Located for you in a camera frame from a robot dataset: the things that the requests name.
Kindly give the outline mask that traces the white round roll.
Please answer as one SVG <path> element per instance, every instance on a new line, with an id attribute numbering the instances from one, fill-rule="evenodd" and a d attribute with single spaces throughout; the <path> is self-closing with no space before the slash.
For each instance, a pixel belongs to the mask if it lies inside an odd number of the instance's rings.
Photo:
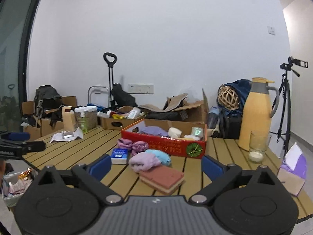
<path id="1" fill-rule="evenodd" d="M 170 138 L 180 138 L 181 134 L 182 134 L 182 131 L 175 127 L 170 127 L 168 130 L 168 136 Z"/>

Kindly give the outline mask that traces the green liquid bottle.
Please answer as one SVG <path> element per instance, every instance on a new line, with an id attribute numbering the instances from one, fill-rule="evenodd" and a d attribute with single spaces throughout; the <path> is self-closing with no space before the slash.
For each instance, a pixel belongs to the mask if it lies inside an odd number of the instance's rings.
<path id="1" fill-rule="evenodd" d="M 87 119 L 86 119 L 84 111 L 80 112 L 80 128 L 81 128 L 83 133 L 86 133 L 88 131 Z"/>

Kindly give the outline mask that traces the white wall socket strip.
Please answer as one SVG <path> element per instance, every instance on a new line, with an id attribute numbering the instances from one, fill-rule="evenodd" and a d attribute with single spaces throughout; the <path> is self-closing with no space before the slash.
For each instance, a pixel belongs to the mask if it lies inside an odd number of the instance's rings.
<path id="1" fill-rule="evenodd" d="M 129 84 L 128 93 L 131 94 L 154 94 L 153 84 Z"/>

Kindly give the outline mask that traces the pink layered sponge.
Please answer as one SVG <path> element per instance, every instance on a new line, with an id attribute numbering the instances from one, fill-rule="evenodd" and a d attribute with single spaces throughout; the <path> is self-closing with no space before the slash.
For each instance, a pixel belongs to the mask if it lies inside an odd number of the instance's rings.
<path id="1" fill-rule="evenodd" d="M 143 183 L 165 195 L 171 195 L 185 181 L 183 172 L 164 165 L 140 171 L 139 178 Z"/>

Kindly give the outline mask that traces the small brown item box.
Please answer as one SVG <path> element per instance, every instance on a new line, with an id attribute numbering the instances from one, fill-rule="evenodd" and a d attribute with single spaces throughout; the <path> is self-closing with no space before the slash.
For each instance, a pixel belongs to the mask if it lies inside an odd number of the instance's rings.
<path id="1" fill-rule="evenodd" d="M 101 117 L 101 126 L 103 129 L 122 130 L 136 121 L 146 116 L 139 108 L 123 106 L 117 111 L 108 111 L 108 118 Z"/>

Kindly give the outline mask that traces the trash bin with bag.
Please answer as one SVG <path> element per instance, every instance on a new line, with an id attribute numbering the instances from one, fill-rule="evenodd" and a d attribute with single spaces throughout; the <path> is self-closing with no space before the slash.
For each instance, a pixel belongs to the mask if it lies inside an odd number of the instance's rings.
<path id="1" fill-rule="evenodd" d="M 4 175 L 1 185 L 1 197 L 8 208 L 17 205 L 17 202 L 31 185 L 36 175 L 37 172 L 32 168 Z"/>

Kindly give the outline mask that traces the clear jar with granules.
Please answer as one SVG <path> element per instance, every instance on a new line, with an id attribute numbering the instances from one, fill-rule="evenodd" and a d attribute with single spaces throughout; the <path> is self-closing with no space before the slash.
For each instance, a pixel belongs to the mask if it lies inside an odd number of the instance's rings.
<path id="1" fill-rule="evenodd" d="M 98 109 L 96 106 L 77 107 L 74 109 L 74 112 L 75 118 L 82 132 L 86 133 L 97 126 Z"/>

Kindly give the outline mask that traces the black backpack on floor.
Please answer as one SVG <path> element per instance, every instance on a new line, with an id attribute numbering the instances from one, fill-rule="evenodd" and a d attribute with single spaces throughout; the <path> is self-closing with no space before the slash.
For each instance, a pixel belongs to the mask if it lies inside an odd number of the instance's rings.
<path id="1" fill-rule="evenodd" d="M 49 119 L 50 127 L 55 128 L 62 121 L 63 98 L 51 85 L 43 85 L 36 89 L 34 98 L 34 115 L 36 119 Z"/>

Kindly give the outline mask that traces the light blue plush cloth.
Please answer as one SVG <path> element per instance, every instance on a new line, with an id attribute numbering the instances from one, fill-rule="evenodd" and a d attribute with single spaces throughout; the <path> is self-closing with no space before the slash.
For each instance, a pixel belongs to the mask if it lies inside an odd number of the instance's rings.
<path id="1" fill-rule="evenodd" d="M 162 165 L 167 167 L 171 166 L 171 158 L 167 153 L 160 150 L 152 149 L 147 149 L 145 152 L 154 154 L 159 159 Z"/>

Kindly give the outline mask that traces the dark blue bag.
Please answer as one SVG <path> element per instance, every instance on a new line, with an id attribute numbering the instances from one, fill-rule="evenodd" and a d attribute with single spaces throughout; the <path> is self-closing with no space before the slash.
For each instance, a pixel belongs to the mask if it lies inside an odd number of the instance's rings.
<path id="1" fill-rule="evenodd" d="M 220 109 L 223 113 L 228 117 L 242 117 L 244 105 L 246 103 L 246 99 L 251 90 L 251 81 L 247 79 L 240 79 L 231 83 L 226 83 L 222 85 L 228 85 L 232 87 L 238 94 L 239 97 L 239 108 L 237 110 L 228 110 L 221 105 L 219 105 Z"/>

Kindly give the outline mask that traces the blue water bottle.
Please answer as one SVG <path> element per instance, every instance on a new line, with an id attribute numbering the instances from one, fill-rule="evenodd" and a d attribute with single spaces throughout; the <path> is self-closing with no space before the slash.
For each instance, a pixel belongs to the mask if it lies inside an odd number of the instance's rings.
<path id="1" fill-rule="evenodd" d="M 207 121 L 208 129 L 216 128 L 216 125 L 218 124 L 219 121 L 219 115 L 220 115 L 219 107 L 214 106 L 210 109 Z"/>

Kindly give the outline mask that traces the purple tissue pack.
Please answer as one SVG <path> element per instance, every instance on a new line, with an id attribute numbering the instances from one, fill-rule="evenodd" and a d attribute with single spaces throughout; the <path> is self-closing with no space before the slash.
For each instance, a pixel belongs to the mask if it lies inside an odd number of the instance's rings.
<path id="1" fill-rule="evenodd" d="M 277 177 L 290 194 L 299 195 L 307 178 L 307 160 L 297 142 L 288 150 Z"/>

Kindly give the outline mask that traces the brown open cardboard box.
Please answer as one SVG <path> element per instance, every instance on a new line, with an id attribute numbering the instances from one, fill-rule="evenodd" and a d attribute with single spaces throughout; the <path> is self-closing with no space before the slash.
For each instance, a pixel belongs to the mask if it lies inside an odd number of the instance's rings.
<path id="1" fill-rule="evenodd" d="M 204 89 L 202 89 L 202 100 L 189 101 L 188 93 L 182 93 L 168 97 L 162 109 L 150 104 L 140 105 L 139 108 L 147 113 L 147 119 L 205 124 L 209 113 L 209 103 Z"/>

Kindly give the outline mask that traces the black bag on trolley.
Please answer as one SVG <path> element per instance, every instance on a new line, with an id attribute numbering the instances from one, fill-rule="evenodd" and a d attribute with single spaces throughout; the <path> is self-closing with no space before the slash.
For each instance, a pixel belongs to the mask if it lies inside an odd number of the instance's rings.
<path id="1" fill-rule="evenodd" d="M 137 107 L 135 98 L 132 95 L 130 95 L 128 92 L 125 92 L 122 89 L 121 84 L 119 83 L 113 84 L 112 96 L 113 96 L 113 100 L 115 101 L 118 107 L 124 107 L 124 106 Z"/>

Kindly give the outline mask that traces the beige carton box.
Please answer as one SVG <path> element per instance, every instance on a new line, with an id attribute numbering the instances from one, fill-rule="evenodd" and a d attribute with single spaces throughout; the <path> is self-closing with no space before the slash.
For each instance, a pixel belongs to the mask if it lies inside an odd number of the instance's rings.
<path id="1" fill-rule="evenodd" d="M 77 129 L 77 123 L 75 118 L 75 112 L 72 110 L 71 106 L 62 107 L 62 119 L 64 130 L 69 132 L 74 132 Z"/>

